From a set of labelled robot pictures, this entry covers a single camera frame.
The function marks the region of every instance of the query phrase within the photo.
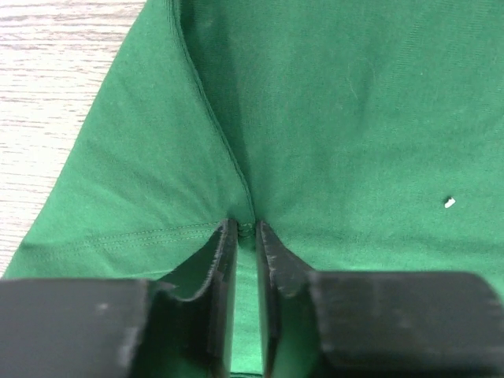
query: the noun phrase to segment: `green fabric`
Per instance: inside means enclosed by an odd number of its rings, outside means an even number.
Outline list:
[[[5,277],[158,278],[234,217],[242,373],[256,220],[316,269],[504,296],[502,0],[181,3],[146,4]]]

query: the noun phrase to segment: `black plastic jaw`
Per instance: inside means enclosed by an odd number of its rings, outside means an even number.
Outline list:
[[[0,376],[229,376],[237,235],[223,221],[159,281],[1,281]]]
[[[504,374],[504,309],[465,272],[319,272],[256,233],[266,378]]]

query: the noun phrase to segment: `small white speck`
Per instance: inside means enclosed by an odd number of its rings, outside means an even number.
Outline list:
[[[445,208],[445,209],[450,208],[451,206],[453,206],[453,204],[454,204],[455,202],[456,202],[456,201],[455,201],[455,198],[453,198],[453,197],[449,197],[449,198],[447,199],[447,201],[446,201],[446,202],[444,202],[444,208]]]

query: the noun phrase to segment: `wood grain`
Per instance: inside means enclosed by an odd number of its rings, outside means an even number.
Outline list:
[[[143,3],[0,2],[0,275],[46,201]]]

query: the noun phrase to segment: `seam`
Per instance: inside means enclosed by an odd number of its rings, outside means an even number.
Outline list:
[[[167,239],[167,240],[158,240],[156,242],[151,242],[151,243],[137,243],[137,244],[128,244],[128,248],[131,248],[131,247],[139,247],[139,246],[152,246],[152,245],[155,245],[155,244],[163,244],[163,243],[174,243],[174,242],[179,242],[179,241],[182,241],[182,240],[189,240],[189,239],[200,239],[204,237],[203,234],[201,235],[197,235],[197,236],[191,236],[191,237],[187,237],[187,238],[180,238],[180,239]],[[116,251],[116,250],[120,250],[123,248],[123,245],[120,245],[120,246],[115,246],[114,248],[103,248],[100,250],[100,252],[110,252],[110,251]],[[37,258],[39,260],[62,260],[64,258],[67,258],[67,257],[75,257],[75,256],[82,256],[86,253],[88,253],[89,251],[86,249],[82,249],[82,250],[70,250],[70,251],[65,251],[64,253],[60,253],[60,254],[55,254],[55,253],[51,253],[51,254],[37,254],[35,256],[33,256],[34,258]]]
[[[155,236],[148,236],[146,238],[140,238],[140,239],[122,239],[122,240],[115,240],[113,242],[105,242],[102,243],[101,241],[96,241],[90,239],[89,241],[83,242],[83,245],[80,245],[78,247],[72,247],[67,249],[68,251],[78,251],[78,250],[85,250],[89,248],[90,246],[100,246],[100,247],[106,247],[106,246],[114,246],[114,245],[123,245],[125,243],[137,243],[137,242],[143,242],[147,240],[153,240],[153,239],[163,239],[163,238],[170,238],[170,237],[178,237],[181,235],[190,235],[190,234],[204,234],[206,235],[207,231],[203,230],[195,230],[195,231],[188,231],[188,232],[177,232],[176,234],[164,234],[164,235],[155,235]]]
[[[247,207],[249,210],[249,216],[251,220],[255,220],[255,213],[254,213],[254,204],[252,201],[252,196],[250,195],[250,190],[248,187],[248,184],[246,183],[245,176],[243,175],[243,172],[241,168],[239,167],[239,164],[236,160],[235,155],[232,152],[231,147],[229,146],[228,139],[226,138],[225,134],[222,131],[222,127],[219,124],[218,119],[215,117],[215,114],[213,113],[213,110],[210,106],[209,100],[206,97],[206,94],[203,90],[203,85],[202,82],[199,78],[199,74],[196,71],[196,68],[194,66],[194,63],[191,59],[191,56],[189,54],[189,50],[187,48],[185,39],[183,38],[183,32],[182,32],[182,27],[180,25],[180,0],[165,0],[166,1],[166,7],[169,9],[172,21],[173,21],[173,27],[175,29],[176,37],[178,39],[178,42],[181,45],[181,50],[183,52],[183,57],[185,58],[185,61],[187,65],[190,68],[191,74],[192,74],[192,79],[194,83],[196,84],[196,87],[198,88],[198,94],[200,99],[202,100],[202,103],[204,104],[204,108],[206,111],[206,115],[210,120],[210,123],[213,126],[214,132],[217,133],[217,136],[220,138],[220,141],[226,150],[226,155],[228,157],[229,162],[231,163],[233,169],[235,170],[236,175],[239,178],[239,181],[242,185],[243,192],[245,193],[246,196],[246,201],[247,201]]]
[[[181,230],[184,228],[193,228],[193,227],[204,227],[204,226],[211,226],[211,225],[218,225],[220,222],[211,222],[211,223],[203,223],[203,224],[191,224],[188,226],[179,226],[179,227],[172,227],[172,228],[159,228],[156,230],[148,230],[148,231],[141,231],[141,232],[127,232],[124,234],[117,234],[117,235],[108,235],[108,236],[100,236],[98,238],[91,238],[91,239],[86,239],[86,240],[81,240],[79,242],[73,242],[73,243],[68,243],[68,246],[79,246],[80,244],[88,244],[88,243],[100,243],[102,240],[111,240],[111,239],[119,239],[119,238],[125,238],[128,236],[138,236],[138,235],[148,235],[148,234],[154,234],[155,232],[169,232],[169,231],[175,231],[175,230]]]

